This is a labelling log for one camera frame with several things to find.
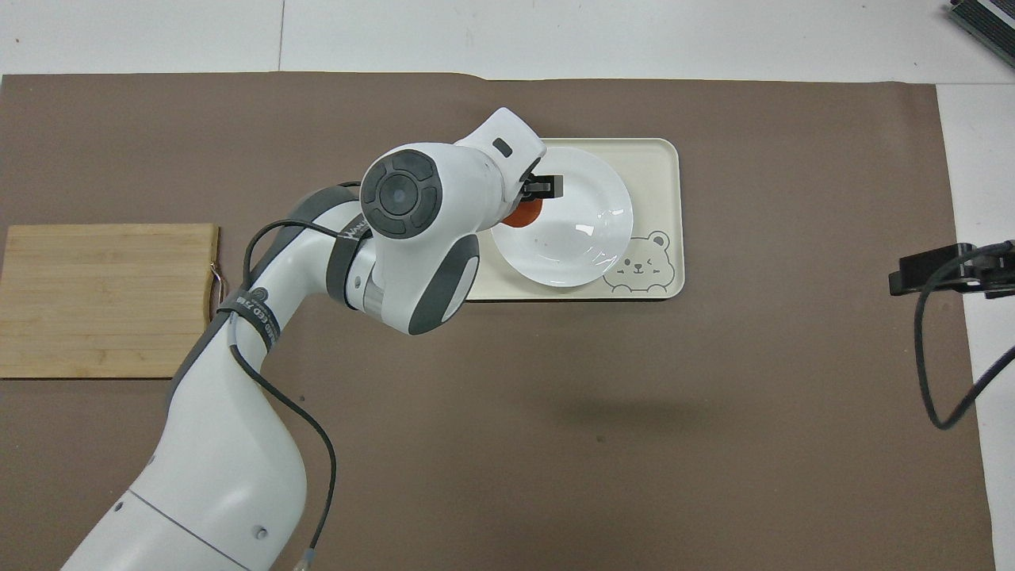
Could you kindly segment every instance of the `cable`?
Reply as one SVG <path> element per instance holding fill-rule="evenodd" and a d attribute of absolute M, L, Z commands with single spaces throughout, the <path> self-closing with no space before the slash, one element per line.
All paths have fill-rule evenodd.
<path fill-rule="evenodd" d="M 321 427 L 316 420 L 314 420 L 314 417 L 289 400 L 288 397 L 285 397 L 285 395 L 275 388 L 275 386 L 272 385 L 268 379 L 264 378 L 253 367 L 251 367 L 251 364 L 244 359 L 243 355 L 241 355 L 239 347 L 230 345 L 229 353 L 232 354 L 232 359 L 235 360 L 236 365 L 240 365 L 240 368 L 243 369 L 251 379 L 254 379 L 254 382 L 261 385 L 264 390 L 268 391 L 272 397 L 277 399 L 279 403 L 288 407 L 290 411 L 299 415 L 301 419 L 314 427 L 315 432 L 318 433 L 318 436 L 320 436 L 321 440 L 324 441 L 325 447 L 328 448 L 328 459 L 331 460 L 331 480 L 328 482 L 328 497 L 324 501 L 324 511 L 321 513 L 321 519 L 318 521 L 317 529 L 314 530 L 314 539 L 311 540 L 310 544 L 310 549 L 317 549 L 318 540 L 321 539 L 321 531 L 324 529 L 324 522 L 328 519 L 328 511 L 331 510 L 332 497 L 335 495 L 335 480 L 338 476 L 338 458 L 335 456 L 335 447 L 332 446 L 331 439 L 328 438 L 328 433 L 326 433 L 324 428 Z"/>
<path fill-rule="evenodd" d="M 361 184 L 362 183 L 360 181 L 347 181 L 344 183 L 338 183 L 335 186 L 350 188 L 360 186 Z M 251 258 L 254 256 L 254 247 L 257 246 L 258 241 L 260 241 L 266 233 L 276 227 L 306 227 L 308 229 L 320 231 L 321 233 L 330 235 L 331 237 L 338 237 L 338 231 L 331 229 L 330 227 L 325 227 L 321 224 L 296 218 L 282 218 L 266 224 L 264 227 L 259 229 L 247 243 L 247 251 L 244 252 L 244 281 L 243 285 L 241 285 L 242 289 L 250 290 L 251 285 L 253 284 L 253 279 L 251 278 Z"/>
<path fill-rule="evenodd" d="M 927 367 L 924 363 L 924 310 L 927 306 L 927 299 L 931 297 L 931 294 L 938 288 L 938 285 L 944 280 L 945 276 L 953 268 L 964 264 L 965 262 L 983 255 L 997 256 L 1005 254 L 1015 247 L 1015 240 L 1009 239 L 1008 241 L 1001 241 L 998 243 L 991 243 L 989 245 L 984 245 L 982 247 L 975 247 L 957 256 L 951 260 L 948 260 L 941 265 L 934 273 L 927 278 L 927 283 L 924 284 L 924 289 L 920 292 L 920 298 L 917 300 L 917 310 L 913 315 L 913 345 L 916 346 L 916 356 L 917 356 L 917 376 L 920 378 L 920 396 L 924 400 L 924 408 L 927 410 L 927 416 L 930 417 L 931 423 L 941 430 L 948 430 L 955 426 L 955 423 L 962 418 L 963 415 L 972 407 L 973 402 L 979 397 L 979 394 L 984 392 L 987 385 L 991 384 L 991 381 L 997 377 L 1001 371 L 1008 366 L 1009 363 L 1015 361 L 1015 347 L 1011 348 L 1004 355 L 998 359 L 994 365 L 991 365 L 989 369 L 972 384 L 972 388 L 969 392 L 965 395 L 962 401 L 955 407 L 951 415 L 942 422 L 938 417 L 938 412 L 934 407 L 934 400 L 931 398 L 931 389 L 927 382 Z"/>
<path fill-rule="evenodd" d="M 340 183 L 336 186 L 348 188 L 353 186 L 359 186 L 359 184 L 360 184 L 359 181 L 350 181 L 350 182 Z M 307 220 L 299 220 L 295 218 L 283 218 L 266 224 L 264 227 L 259 229 L 257 233 L 255 233 L 254 236 L 251 237 L 250 241 L 247 243 L 247 249 L 244 252 L 244 268 L 243 268 L 244 281 L 243 284 L 241 285 L 241 289 L 250 290 L 251 285 L 253 285 L 253 279 L 251 277 L 251 258 L 253 257 L 254 247 L 257 246 L 258 241 L 260 241 L 260 239 L 264 237 L 265 234 L 267 234 L 269 231 L 271 231 L 276 227 L 292 227 L 292 226 L 304 227 L 308 229 L 319 231 L 326 235 L 330 235 L 331 237 L 335 238 L 338 237 L 338 232 L 336 230 Z M 328 460 L 331 463 L 331 476 L 328 480 L 328 495 L 325 498 L 324 509 L 321 511 L 321 518 L 318 520 L 317 528 L 314 530 L 314 538 L 311 540 L 310 547 L 303 553 L 303 558 L 299 561 L 299 563 L 296 566 L 299 569 L 309 569 L 311 562 L 314 560 L 315 550 L 317 549 L 318 541 L 321 539 L 321 532 L 324 530 L 324 524 L 328 520 L 328 513 L 331 511 L 332 499 L 335 496 L 335 481 L 337 480 L 338 477 L 338 458 L 335 454 L 335 447 L 332 445 L 331 439 L 328 437 L 328 433 L 325 432 L 324 427 L 322 427 L 317 422 L 317 420 L 315 420 L 314 417 L 311 416 L 310 413 L 308 413 L 301 407 L 293 403 L 292 400 L 290 400 L 288 397 L 285 397 L 285 395 L 282 391 L 278 390 L 278 388 L 272 385 L 271 382 L 268 381 L 268 379 L 264 378 L 263 375 L 261 375 L 257 370 L 255 370 L 254 367 L 252 367 L 251 364 L 248 363 L 246 359 L 244 359 L 243 354 L 240 353 L 240 347 L 236 343 L 235 318 L 236 314 L 234 312 L 230 313 L 229 324 L 227 326 L 227 336 L 226 336 L 229 345 L 229 353 L 232 355 L 233 361 L 235 361 L 236 365 L 239 365 L 240 368 L 244 370 L 244 373 L 246 373 L 247 376 L 249 376 L 254 382 L 260 385 L 261 388 L 268 391 L 268 394 L 274 397 L 276 400 L 278 400 L 279 403 L 281 403 L 290 411 L 298 415 L 299 418 L 307 421 L 307 423 L 314 428 L 314 431 L 317 432 L 318 436 L 321 437 L 321 441 L 324 442 L 325 447 L 328 449 Z"/>

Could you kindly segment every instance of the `bear illustration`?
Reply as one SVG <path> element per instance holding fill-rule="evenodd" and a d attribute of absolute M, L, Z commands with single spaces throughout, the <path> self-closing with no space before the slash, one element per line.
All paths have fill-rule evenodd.
<path fill-rule="evenodd" d="M 676 270 L 670 261 L 670 236 L 655 230 L 645 237 L 631 237 L 627 251 L 603 275 L 611 291 L 651 292 L 658 288 L 665 292 Z"/>

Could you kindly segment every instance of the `cutting board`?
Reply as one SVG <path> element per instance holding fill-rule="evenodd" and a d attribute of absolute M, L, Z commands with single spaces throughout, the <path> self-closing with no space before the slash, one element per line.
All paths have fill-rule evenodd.
<path fill-rule="evenodd" d="M 0 377 L 172 377 L 208 323 L 218 228 L 12 225 Z"/>

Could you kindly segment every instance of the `brown paper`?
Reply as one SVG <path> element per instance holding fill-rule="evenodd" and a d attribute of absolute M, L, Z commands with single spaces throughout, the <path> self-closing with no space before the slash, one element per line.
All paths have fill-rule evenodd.
<path fill-rule="evenodd" d="M 470 304 L 405 338 L 310 300 L 265 374 L 331 432 L 316 569 L 991 569 L 975 418 L 923 412 L 898 257 L 954 240 L 933 86 L 270 73 L 7 76 L 0 226 L 247 238 L 302 195 L 499 105 L 545 137 L 680 151 L 687 284 L 645 303 Z M 962 306 L 929 307 L 936 397 Z M 156 319 L 139 316 L 139 319 Z M 0 558 L 59 567 L 141 470 L 163 382 L 0 383 Z M 309 540 L 327 458 L 307 461 Z"/>

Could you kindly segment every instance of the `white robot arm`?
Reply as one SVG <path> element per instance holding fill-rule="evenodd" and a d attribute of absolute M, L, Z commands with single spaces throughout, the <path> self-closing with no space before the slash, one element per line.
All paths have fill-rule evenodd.
<path fill-rule="evenodd" d="M 306 198 L 289 218 L 330 234 L 279 232 L 177 373 L 147 466 L 63 568 L 268 569 L 302 513 L 307 479 L 252 374 L 311 294 L 327 292 L 409 335 L 445 324 L 472 287 L 476 231 L 515 210 L 545 151 L 500 109 L 455 144 L 387 152 L 358 200 L 342 187 Z"/>

